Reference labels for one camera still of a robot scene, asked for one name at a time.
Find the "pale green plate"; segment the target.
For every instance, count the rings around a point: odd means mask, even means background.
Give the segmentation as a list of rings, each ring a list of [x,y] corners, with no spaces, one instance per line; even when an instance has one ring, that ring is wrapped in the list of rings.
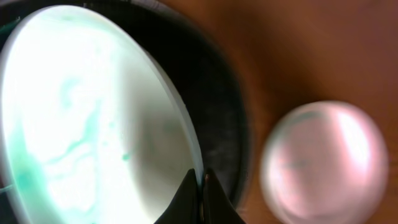
[[[20,21],[1,53],[2,176],[19,223],[154,223],[203,162],[164,69],[95,11]]]

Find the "white plate with green streak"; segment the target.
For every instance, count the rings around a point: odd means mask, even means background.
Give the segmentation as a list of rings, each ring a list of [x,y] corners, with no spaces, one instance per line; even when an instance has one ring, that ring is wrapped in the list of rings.
[[[349,103],[318,101],[292,110],[273,128],[259,180],[283,223],[364,223],[382,199],[387,162],[369,115]]]

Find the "round black tray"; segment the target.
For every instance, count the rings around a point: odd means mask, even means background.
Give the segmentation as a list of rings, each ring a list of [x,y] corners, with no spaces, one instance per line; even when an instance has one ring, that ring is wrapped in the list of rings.
[[[236,77],[215,46],[186,17],[158,1],[2,1],[1,53],[21,20],[58,5],[101,14],[155,58],[177,89],[197,135],[203,162],[198,186],[200,223],[204,223],[207,169],[214,171],[236,209],[246,183],[251,135]],[[7,197],[9,186],[2,168],[1,152],[1,222],[19,223]]]

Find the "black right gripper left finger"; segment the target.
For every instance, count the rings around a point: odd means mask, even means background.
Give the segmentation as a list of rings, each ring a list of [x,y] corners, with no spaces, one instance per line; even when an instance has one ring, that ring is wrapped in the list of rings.
[[[155,224],[197,224],[199,217],[198,186],[194,169],[188,170],[169,206]]]

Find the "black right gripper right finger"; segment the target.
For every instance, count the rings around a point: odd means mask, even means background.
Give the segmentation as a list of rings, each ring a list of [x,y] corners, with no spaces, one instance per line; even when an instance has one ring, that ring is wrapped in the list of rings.
[[[205,172],[203,219],[205,224],[245,224],[225,195],[212,169]]]

